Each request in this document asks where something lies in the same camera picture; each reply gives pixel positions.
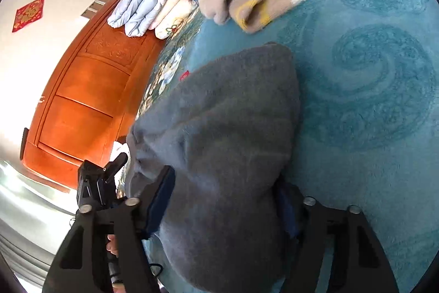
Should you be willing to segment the person's left hand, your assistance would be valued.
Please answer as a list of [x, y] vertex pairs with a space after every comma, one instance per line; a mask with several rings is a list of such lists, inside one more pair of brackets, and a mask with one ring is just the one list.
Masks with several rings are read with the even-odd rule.
[[[108, 239], [108, 243], [106, 244], [107, 251], [118, 257], [117, 239], [115, 234], [109, 234], [107, 236], [107, 239]], [[126, 289], [122, 283], [113, 283], [112, 288], [114, 293], [126, 292]]]

